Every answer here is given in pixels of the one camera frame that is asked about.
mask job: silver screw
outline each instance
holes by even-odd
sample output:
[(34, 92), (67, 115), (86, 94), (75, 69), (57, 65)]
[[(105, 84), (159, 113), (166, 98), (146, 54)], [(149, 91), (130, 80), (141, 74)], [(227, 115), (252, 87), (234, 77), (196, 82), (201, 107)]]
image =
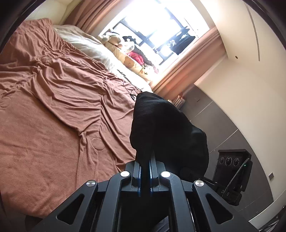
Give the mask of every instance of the silver screw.
[(201, 180), (197, 180), (197, 181), (195, 182), (195, 185), (198, 186), (198, 187), (203, 187), (203, 186), (204, 186), (204, 182), (201, 181)]
[(127, 176), (130, 175), (130, 173), (129, 173), (128, 171), (123, 171), (123, 172), (120, 173), (120, 175), (121, 175), (122, 177), (127, 177)]
[(93, 180), (90, 180), (90, 181), (87, 181), (86, 182), (86, 186), (87, 187), (92, 187), (92, 186), (94, 186), (95, 185), (95, 181), (93, 181)]
[(170, 174), (169, 172), (167, 172), (167, 171), (161, 172), (161, 176), (162, 176), (162, 177), (167, 178), (167, 177), (169, 177), (170, 175), (171, 175), (171, 174)]

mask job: pink blanket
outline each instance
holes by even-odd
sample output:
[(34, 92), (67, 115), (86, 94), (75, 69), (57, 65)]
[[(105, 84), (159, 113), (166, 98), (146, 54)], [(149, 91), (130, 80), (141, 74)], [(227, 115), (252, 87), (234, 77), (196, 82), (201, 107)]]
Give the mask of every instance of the pink blanket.
[(108, 180), (134, 160), (134, 101), (123, 83), (62, 40), (51, 20), (22, 23), (0, 55), (5, 204), (45, 217), (87, 180)]

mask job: pink curtain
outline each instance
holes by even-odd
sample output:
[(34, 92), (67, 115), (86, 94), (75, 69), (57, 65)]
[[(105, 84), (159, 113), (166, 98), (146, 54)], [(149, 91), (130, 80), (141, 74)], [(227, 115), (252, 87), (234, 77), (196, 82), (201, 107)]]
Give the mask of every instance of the pink curtain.
[(120, 0), (82, 0), (63, 24), (75, 25), (90, 34)]
[(182, 53), (180, 58), (162, 73), (158, 81), (151, 84), (153, 92), (166, 100), (175, 99), (225, 53), (217, 28), (211, 28)]

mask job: plush toy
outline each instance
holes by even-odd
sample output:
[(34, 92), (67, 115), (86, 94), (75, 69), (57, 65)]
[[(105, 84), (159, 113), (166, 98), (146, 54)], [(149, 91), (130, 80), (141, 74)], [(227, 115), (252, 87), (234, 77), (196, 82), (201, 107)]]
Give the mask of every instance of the plush toy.
[(110, 42), (111, 44), (122, 48), (123, 44), (125, 43), (124, 39), (119, 36), (116, 33), (111, 33), (111, 32), (107, 32), (103, 37), (102, 37), (102, 42), (106, 43), (106, 42)]
[(131, 52), (133, 51), (135, 45), (132, 41), (124, 41), (124, 39), (117, 33), (107, 32), (102, 36), (102, 42), (105, 44), (106, 42), (111, 43), (112, 45), (120, 48), (123, 52)]

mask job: charging cable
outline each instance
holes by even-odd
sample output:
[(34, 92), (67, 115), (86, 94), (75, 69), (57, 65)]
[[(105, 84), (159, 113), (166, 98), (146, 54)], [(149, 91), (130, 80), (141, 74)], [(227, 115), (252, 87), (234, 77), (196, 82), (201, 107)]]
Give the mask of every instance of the charging cable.
[(229, 188), (231, 182), (234, 180), (234, 178), (237, 176), (237, 174), (239, 173), (239, 171), (240, 171), (240, 170), (242, 169), (242, 167), (247, 163), (248, 160), (249, 160), (249, 158), (247, 158), (247, 159), (243, 162), (243, 164), (240, 166), (240, 168), (237, 170), (236, 174), (233, 176), (233, 178), (231, 179), (231, 181), (229, 182), (229, 184), (228, 184), (227, 187), (225, 188), (225, 191), (223, 192), (223, 195), (221, 196), (222, 198), (223, 198), (225, 192), (228, 190), (228, 188)]

